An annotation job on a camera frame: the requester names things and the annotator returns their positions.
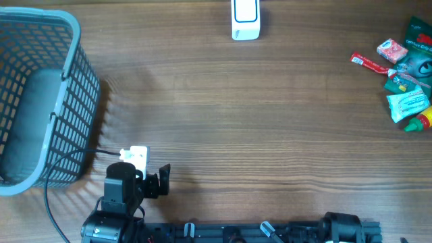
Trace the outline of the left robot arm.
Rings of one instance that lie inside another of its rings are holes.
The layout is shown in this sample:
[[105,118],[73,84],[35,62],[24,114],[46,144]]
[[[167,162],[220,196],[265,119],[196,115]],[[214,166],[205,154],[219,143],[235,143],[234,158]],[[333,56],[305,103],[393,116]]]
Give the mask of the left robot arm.
[[141,203],[146,198],[156,199],[169,194],[171,165],[164,165],[159,173],[143,174],[131,163],[117,162],[106,171],[104,195],[98,199],[92,213],[82,225],[82,241],[87,243],[154,242],[146,228]]

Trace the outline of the red stick packet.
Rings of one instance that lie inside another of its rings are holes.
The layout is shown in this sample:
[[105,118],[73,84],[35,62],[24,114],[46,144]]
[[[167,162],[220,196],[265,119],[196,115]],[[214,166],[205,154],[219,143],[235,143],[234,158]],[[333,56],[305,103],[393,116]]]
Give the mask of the red stick packet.
[[394,78],[397,75],[397,71],[388,67],[383,67],[375,62],[371,61],[370,59],[367,59],[366,57],[362,56],[358,52],[354,52],[352,56],[350,57],[350,61],[352,63],[356,63],[358,65],[361,65],[365,68],[368,68],[378,74],[386,75],[388,78]]

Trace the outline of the dark green box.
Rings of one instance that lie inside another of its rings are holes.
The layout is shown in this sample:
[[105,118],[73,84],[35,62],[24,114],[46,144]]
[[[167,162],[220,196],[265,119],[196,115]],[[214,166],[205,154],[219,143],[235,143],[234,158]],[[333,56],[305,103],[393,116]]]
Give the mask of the dark green box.
[[384,89],[395,94],[411,91],[420,86],[431,97],[431,25],[412,16],[402,45],[408,50],[397,61],[394,69],[399,76],[388,78]]

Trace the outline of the teal tissue packet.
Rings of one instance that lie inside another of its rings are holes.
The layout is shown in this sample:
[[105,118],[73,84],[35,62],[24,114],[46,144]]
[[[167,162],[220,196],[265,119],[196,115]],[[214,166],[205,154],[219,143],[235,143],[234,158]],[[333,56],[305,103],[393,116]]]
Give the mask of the teal tissue packet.
[[387,101],[394,123],[398,123],[408,116],[418,114],[431,105],[429,98],[420,86],[416,86],[414,90],[402,94],[388,95]]

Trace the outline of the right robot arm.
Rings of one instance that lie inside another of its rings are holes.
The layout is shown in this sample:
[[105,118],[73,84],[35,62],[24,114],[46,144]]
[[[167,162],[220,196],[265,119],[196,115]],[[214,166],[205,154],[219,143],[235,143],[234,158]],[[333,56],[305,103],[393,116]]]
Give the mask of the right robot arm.
[[319,221],[319,239],[322,242],[365,241],[362,223],[355,215],[327,212]]

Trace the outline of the red white snack packet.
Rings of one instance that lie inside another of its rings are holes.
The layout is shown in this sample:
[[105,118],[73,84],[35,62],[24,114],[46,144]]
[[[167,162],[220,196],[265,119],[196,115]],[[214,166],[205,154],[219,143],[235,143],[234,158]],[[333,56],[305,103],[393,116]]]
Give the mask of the red white snack packet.
[[407,55],[408,50],[389,38],[377,47],[377,52],[391,63],[396,64]]

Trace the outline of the red sauce bottle green cap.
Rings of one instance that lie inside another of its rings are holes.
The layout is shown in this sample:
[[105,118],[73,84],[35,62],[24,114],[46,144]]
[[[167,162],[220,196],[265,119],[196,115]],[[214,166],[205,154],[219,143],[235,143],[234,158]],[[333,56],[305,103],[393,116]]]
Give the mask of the red sauce bottle green cap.
[[431,111],[432,106],[428,107],[416,117],[409,120],[408,125],[404,128],[405,132],[421,132],[431,128]]

